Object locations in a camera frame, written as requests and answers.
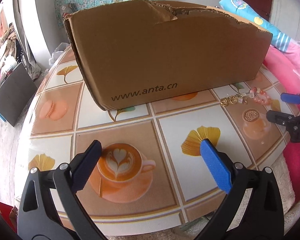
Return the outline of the pink blanket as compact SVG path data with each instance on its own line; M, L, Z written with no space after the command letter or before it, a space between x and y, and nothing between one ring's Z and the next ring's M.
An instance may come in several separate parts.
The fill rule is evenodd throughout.
M270 46L263 64L279 80L287 93L300 93L300 77L296 68L286 55ZM300 201L300 142L289 142L283 150L290 181L295 194L295 202Z

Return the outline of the blue cartoon pillow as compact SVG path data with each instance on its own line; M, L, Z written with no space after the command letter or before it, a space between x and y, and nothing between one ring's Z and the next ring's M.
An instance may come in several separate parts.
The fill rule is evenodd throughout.
M243 0L220 0L219 5L222 9L241 16L272 33L271 45L282 52L288 52L292 42L291 37L260 16L248 3Z

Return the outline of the black board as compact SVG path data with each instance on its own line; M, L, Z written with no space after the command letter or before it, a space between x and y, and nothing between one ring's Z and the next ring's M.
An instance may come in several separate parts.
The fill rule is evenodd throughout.
M19 63L0 85L0 115L14 127L36 91L37 87L25 66Z

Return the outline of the white plastic bag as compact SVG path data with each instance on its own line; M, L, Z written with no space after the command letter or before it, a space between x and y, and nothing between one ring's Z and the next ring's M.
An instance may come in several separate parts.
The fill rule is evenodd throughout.
M49 66L52 67L53 64L57 61L57 59L63 54L63 52L68 48L70 44L62 42L58 45L58 47L53 51L51 57L49 58Z

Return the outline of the brown cardboard box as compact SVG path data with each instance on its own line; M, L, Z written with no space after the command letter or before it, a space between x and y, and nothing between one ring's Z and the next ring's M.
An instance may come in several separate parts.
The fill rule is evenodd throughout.
M177 1L105 4L67 15L64 25L102 110L252 80L272 40L241 16Z

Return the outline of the patterned rolled cushion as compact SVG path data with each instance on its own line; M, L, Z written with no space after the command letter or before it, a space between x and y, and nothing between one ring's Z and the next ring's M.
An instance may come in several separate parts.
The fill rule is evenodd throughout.
M72 14L73 12L74 9L71 3L66 3L60 6L60 14L62 18L65 18L66 15Z

